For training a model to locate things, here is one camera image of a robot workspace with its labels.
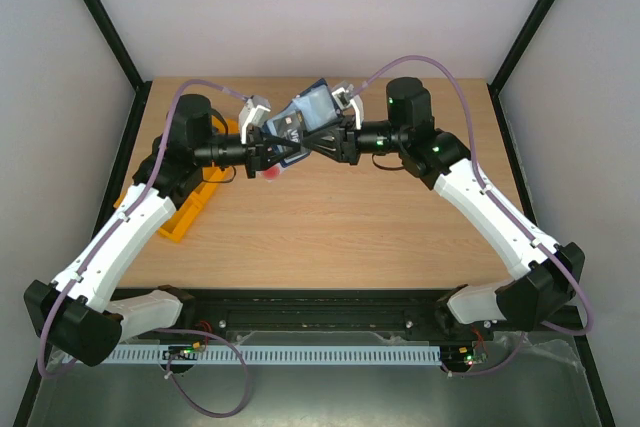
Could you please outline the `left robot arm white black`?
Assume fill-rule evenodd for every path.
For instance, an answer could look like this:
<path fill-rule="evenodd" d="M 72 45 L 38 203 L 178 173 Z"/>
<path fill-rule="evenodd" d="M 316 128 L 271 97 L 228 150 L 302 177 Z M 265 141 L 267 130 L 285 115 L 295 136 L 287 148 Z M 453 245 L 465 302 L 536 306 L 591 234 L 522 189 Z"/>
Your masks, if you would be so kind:
<path fill-rule="evenodd" d="M 177 325 L 190 299 L 175 288 L 123 302 L 111 297 L 145 244 L 205 183 L 205 169 L 244 166 L 254 174 L 275 164 L 276 147 L 291 146 L 265 129 L 270 111 L 266 99 L 248 98 L 232 133 L 208 98 L 183 94 L 173 100 L 163 132 L 113 215 L 52 281 L 27 287 L 24 302 L 43 346 L 96 366 L 122 341 Z"/>

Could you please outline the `dark blue card holder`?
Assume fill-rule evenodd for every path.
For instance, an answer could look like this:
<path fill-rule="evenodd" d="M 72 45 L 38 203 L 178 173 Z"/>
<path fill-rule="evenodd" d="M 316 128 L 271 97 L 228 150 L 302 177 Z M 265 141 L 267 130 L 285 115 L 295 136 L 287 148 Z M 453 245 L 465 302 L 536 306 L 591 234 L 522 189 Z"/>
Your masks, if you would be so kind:
<path fill-rule="evenodd" d="M 298 94 L 291 102 L 293 110 L 300 112 L 306 130 L 311 132 L 335 122 L 338 107 L 324 78 Z"/>

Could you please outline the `black VIP card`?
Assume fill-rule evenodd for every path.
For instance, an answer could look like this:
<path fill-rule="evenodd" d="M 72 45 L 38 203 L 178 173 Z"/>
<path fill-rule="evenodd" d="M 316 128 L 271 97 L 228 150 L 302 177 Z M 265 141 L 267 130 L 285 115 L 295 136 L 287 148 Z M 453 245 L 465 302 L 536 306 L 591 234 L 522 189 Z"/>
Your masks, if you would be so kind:
<path fill-rule="evenodd" d="M 265 124 L 266 132 L 272 136 L 285 139 L 290 142 L 300 143 L 306 130 L 303 114 L 299 110 L 281 112 L 269 119 Z M 283 169 L 289 168 L 295 163 L 305 160 L 311 155 L 306 147 L 301 147 L 296 152 L 289 154 L 280 162 Z"/>

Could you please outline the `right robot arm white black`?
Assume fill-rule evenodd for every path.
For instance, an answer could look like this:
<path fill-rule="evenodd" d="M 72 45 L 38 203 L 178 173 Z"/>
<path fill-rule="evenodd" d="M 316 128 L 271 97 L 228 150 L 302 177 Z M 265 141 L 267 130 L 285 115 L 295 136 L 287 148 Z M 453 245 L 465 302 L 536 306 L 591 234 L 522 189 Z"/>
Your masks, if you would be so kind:
<path fill-rule="evenodd" d="M 363 103 L 352 90 L 319 82 L 295 98 L 308 129 L 303 146 L 351 165 L 363 154 L 397 154 L 404 170 L 469 220 L 509 274 L 505 281 L 450 292 L 436 314 L 438 331 L 455 339 L 476 322 L 506 321 L 523 331 L 548 324 L 577 293 L 583 250 L 558 243 L 530 222 L 473 163 L 469 148 L 436 127 L 430 92 L 419 79 L 387 84 L 384 121 L 364 121 Z"/>

